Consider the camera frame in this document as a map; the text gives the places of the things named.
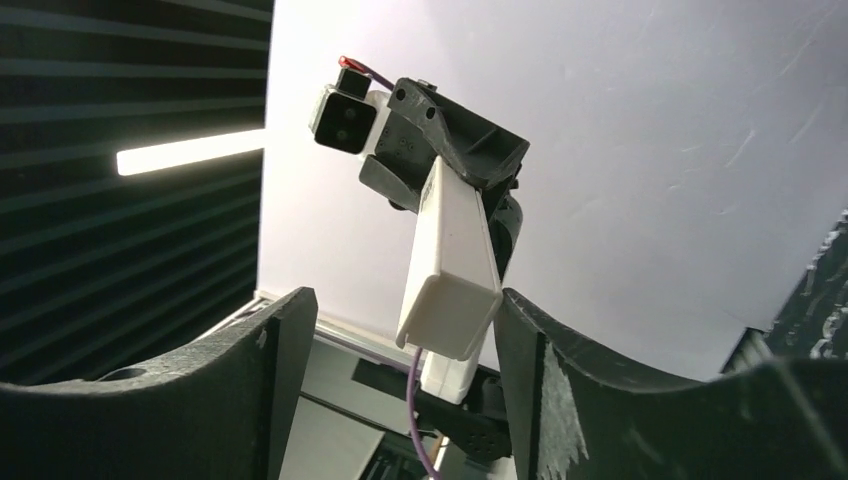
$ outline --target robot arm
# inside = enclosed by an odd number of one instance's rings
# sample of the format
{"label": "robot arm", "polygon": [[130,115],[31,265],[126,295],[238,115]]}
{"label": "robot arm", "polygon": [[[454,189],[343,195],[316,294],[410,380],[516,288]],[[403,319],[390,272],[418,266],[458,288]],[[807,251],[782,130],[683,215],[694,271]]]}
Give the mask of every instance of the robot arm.
{"label": "robot arm", "polygon": [[[422,389],[467,392],[521,226],[517,188],[529,143],[436,93],[340,61],[310,123],[321,145],[359,155],[360,182],[418,215],[396,343],[426,349]],[[391,89],[369,91],[372,77]]]}

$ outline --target dark textured surface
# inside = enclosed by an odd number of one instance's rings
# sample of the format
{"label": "dark textured surface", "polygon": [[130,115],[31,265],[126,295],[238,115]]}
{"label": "dark textured surface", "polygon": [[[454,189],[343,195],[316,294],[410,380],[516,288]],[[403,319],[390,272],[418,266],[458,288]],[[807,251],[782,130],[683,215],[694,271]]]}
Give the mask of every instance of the dark textured surface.
{"label": "dark textured surface", "polygon": [[848,210],[789,297],[766,344],[776,355],[848,359]]}
{"label": "dark textured surface", "polygon": [[511,289],[495,339],[518,478],[848,478],[848,362],[698,384],[597,344]]}
{"label": "dark textured surface", "polygon": [[317,313],[303,288],[100,381],[0,384],[0,478],[276,480]]}
{"label": "dark textured surface", "polygon": [[261,128],[272,8],[0,0],[0,380],[95,378],[250,299],[261,152],[128,178],[115,154]]}

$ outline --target white board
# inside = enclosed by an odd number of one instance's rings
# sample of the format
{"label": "white board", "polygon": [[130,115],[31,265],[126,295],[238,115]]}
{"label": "white board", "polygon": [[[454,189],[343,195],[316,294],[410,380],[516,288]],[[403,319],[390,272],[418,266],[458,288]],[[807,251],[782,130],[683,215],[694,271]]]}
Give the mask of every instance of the white board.
{"label": "white board", "polygon": [[309,285],[328,314],[396,329],[414,217],[306,127],[345,54],[531,142],[509,285],[625,355],[711,377],[848,204],[845,45],[837,0],[280,1],[259,288]]}

